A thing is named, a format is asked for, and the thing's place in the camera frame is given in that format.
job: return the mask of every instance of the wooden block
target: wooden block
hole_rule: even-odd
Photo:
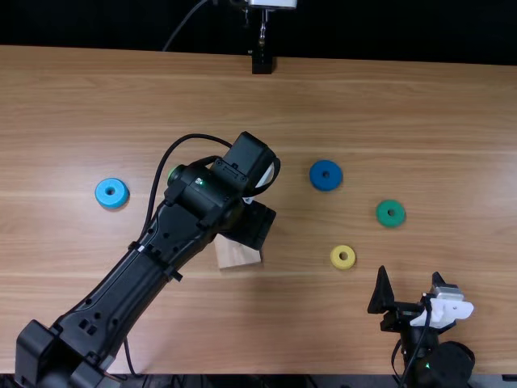
[[[260,251],[239,244],[220,234],[213,240],[216,246],[219,269],[237,267],[239,265],[256,264],[262,261]]]

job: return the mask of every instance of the yellow ring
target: yellow ring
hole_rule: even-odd
[[[347,254],[345,260],[340,257],[342,253]],[[350,269],[355,264],[355,252],[348,245],[338,245],[330,253],[330,261],[337,269]]]

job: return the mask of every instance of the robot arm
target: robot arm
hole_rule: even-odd
[[[124,338],[179,269],[218,233],[260,249],[275,212],[246,204],[268,167],[280,162],[243,133],[223,158],[179,166],[140,238],[101,283],[47,329],[31,321],[16,341],[15,380],[28,388],[116,388],[105,375]]]

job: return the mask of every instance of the black background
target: black background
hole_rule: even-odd
[[[196,3],[3,0],[0,43],[159,50]],[[244,54],[258,26],[243,25],[229,0],[211,0],[170,50]],[[515,65],[517,0],[299,0],[271,16],[268,34],[277,56]]]

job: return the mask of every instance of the wood grain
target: wood grain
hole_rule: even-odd
[[[397,337],[366,313],[384,264],[401,301],[433,271],[460,285],[476,309],[445,338],[475,373],[516,372],[517,69],[279,58],[262,77],[247,57],[21,47],[0,48],[0,372],[30,319],[50,325],[138,235],[173,140],[243,130],[282,160],[259,198],[278,214],[263,266],[219,272],[207,247],[131,331],[139,371],[391,373]],[[192,141],[169,165],[222,152]],[[340,189],[311,187],[320,158]],[[131,191],[118,212],[95,202],[108,176]],[[396,230],[375,219],[388,198],[406,207]],[[330,264],[339,244],[350,271]]]

